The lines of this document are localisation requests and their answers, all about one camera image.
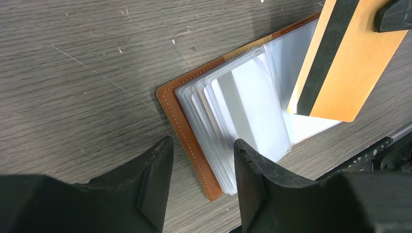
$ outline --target brown leather card holder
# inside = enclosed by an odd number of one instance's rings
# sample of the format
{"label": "brown leather card holder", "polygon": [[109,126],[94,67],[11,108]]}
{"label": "brown leather card holder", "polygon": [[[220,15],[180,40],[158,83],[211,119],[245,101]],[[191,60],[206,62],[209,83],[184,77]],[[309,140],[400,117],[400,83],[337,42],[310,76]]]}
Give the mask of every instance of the brown leather card holder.
{"label": "brown leather card holder", "polygon": [[216,180],[213,171],[211,170],[205,155],[203,154],[199,143],[196,140],[196,137],[193,133],[192,128],[189,125],[188,120],[179,104],[179,101],[176,97],[175,90],[181,85],[190,82],[198,75],[210,70],[211,68],[251,49],[256,46],[260,46],[264,43],[267,43],[273,39],[276,39],[282,35],[292,32],[293,30],[298,29],[299,27],[308,24],[317,18],[319,18],[319,13],[314,14],[306,19],[303,19],[295,24],[290,25],[280,31],[277,31],[273,34],[270,34],[262,39],[249,43],[239,49],[236,49],[224,56],[218,57],[170,82],[161,86],[157,90],[157,98],[160,101],[161,106],[163,107],[166,116],[171,122],[171,125],[174,131],[177,134],[182,146],[188,155],[188,158],[193,165],[193,168],[196,172],[197,177],[203,187],[203,190],[210,201],[216,200],[223,194],[219,183]]}

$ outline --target white stitching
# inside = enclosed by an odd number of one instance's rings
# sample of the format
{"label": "white stitching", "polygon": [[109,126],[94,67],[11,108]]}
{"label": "white stitching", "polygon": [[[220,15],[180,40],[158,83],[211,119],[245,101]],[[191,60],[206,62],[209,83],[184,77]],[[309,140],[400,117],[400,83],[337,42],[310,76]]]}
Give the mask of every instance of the white stitching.
{"label": "white stitching", "polygon": [[[278,35],[276,38],[281,37],[281,36],[283,36],[284,34],[289,33],[289,32],[295,30],[295,29],[298,28],[298,27],[301,27],[301,26],[303,26],[303,25],[305,25],[305,24],[308,24],[308,23],[316,20],[317,18],[318,18],[318,17],[315,17],[315,18],[313,18],[313,19],[310,20],[310,21],[307,21],[307,22],[304,22],[304,23],[302,23],[302,24],[299,24],[299,25],[297,25],[296,27],[294,27],[294,28],[292,28],[292,29],[290,29],[290,30],[288,30],[288,31],[286,31],[286,32]],[[266,43],[266,42],[268,42],[268,41],[270,41],[270,40],[276,39],[276,38],[272,38],[272,39],[265,40],[265,41],[263,41],[263,42],[255,45],[255,46],[253,46],[253,47],[250,47],[250,48],[248,48],[248,49],[242,50],[242,51],[234,54],[233,56],[225,59],[224,61],[229,60],[230,58],[232,58],[232,57],[234,57],[234,56],[236,56],[236,55],[238,55],[238,54],[240,54],[240,53],[242,53],[242,52],[245,52],[245,51],[247,51],[247,50],[249,50],[249,49],[252,49],[252,48],[254,48],[254,47],[256,47],[256,46],[259,46],[259,45],[261,45],[261,44],[264,44],[264,43]],[[191,76],[190,78],[188,78],[188,79],[186,79],[186,80],[184,80],[184,81],[176,84],[175,86],[170,87],[169,89],[167,89],[166,91],[164,91],[163,94],[162,94],[162,97],[163,97],[165,103],[167,104],[167,106],[168,106],[168,108],[169,108],[169,110],[170,110],[170,113],[172,114],[173,119],[174,119],[174,121],[176,122],[176,125],[177,125],[177,127],[179,128],[179,131],[180,131],[181,135],[183,136],[183,139],[185,140],[185,142],[186,142],[186,144],[187,144],[187,146],[188,146],[188,148],[189,148],[189,150],[190,150],[190,153],[192,154],[192,156],[193,156],[193,158],[194,158],[194,161],[195,161],[195,163],[196,163],[196,165],[197,165],[197,167],[198,167],[198,169],[199,169],[200,174],[201,174],[202,177],[203,177],[203,180],[205,181],[206,187],[207,187],[209,193],[211,194],[212,198],[215,198],[215,197],[219,196],[219,195],[222,194],[223,192],[219,193],[219,194],[216,195],[216,196],[214,196],[214,195],[212,194],[212,191],[210,190],[210,187],[209,187],[209,185],[207,184],[206,178],[205,178],[205,176],[203,175],[202,170],[200,169],[200,166],[199,166],[199,164],[198,164],[198,162],[197,162],[197,159],[196,159],[196,157],[194,156],[193,151],[192,151],[192,149],[190,148],[190,145],[189,145],[189,143],[188,143],[185,135],[183,134],[182,129],[180,128],[179,122],[177,122],[177,119],[176,119],[176,117],[175,117],[174,114],[173,114],[172,108],[170,107],[169,103],[167,102],[167,100],[166,100],[166,98],[165,98],[165,93],[168,92],[168,91],[170,91],[170,90],[172,90],[173,88],[176,88],[176,87],[179,86],[180,84],[185,83],[185,82],[193,79],[194,77],[198,76],[199,74],[202,74],[202,73],[208,71],[209,69],[211,69],[211,68],[213,68],[213,67],[221,64],[221,63],[224,62],[224,61],[221,61],[221,62],[219,62],[219,63],[217,63],[217,64],[215,64],[215,65],[213,65],[213,66],[211,66],[211,67],[209,67],[209,68],[206,68],[206,69],[204,69],[203,71],[201,71],[201,72],[199,72],[199,73]]]}

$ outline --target gray wood grain surface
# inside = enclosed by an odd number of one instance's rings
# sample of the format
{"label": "gray wood grain surface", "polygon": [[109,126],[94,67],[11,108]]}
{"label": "gray wood grain surface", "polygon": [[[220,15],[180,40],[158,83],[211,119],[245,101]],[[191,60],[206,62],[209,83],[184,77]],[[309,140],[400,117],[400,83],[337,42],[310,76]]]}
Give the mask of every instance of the gray wood grain surface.
{"label": "gray wood grain surface", "polygon": [[[155,98],[162,84],[321,10],[316,0],[0,3],[0,173],[87,182],[164,135],[175,159],[164,232],[227,232],[236,196],[209,202]],[[316,178],[412,120],[408,34],[359,117],[280,162]]]}

